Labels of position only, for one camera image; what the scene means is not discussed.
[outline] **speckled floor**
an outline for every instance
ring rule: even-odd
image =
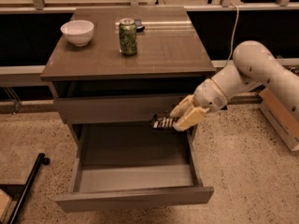
[[[138,210],[64,213],[55,203],[66,193],[76,144],[51,103],[24,104],[10,115],[0,104],[0,183],[23,184],[39,152],[42,166],[19,216],[41,223],[298,223],[299,152],[290,152],[259,105],[229,105],[209,115],[197,130],[195,151],[208,204]]]

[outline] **drawer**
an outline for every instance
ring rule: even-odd
[[[84,124],[65,212],[207,203],[189,132],[147,122]]]
[[[54,103],[65,123],[129,122],[169,113],[185,95],[57,98]]]

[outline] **soda can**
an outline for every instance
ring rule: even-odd
[[[121,19],[119,33],[121,43],[121,54],[135,55],[137,53],[137,27],[135,24],[135,20]]]

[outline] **wooden desk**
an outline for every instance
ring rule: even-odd
[[[118,22],[141,19],[138,52],[120,54]],[[214,74],[182,7],[78,9],[73,19],[95,24],[92,42],[77,48],[61,38],[41,78],[78,144],[66,211],[207,203],[195,166],[192,134],[157,132],[156,113]]]

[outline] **white bowl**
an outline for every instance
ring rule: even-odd
[[[77,47],[83,47],[93,38],[93,29],[92,22],[75,20],[65,23],[60,30],[70,43]]]

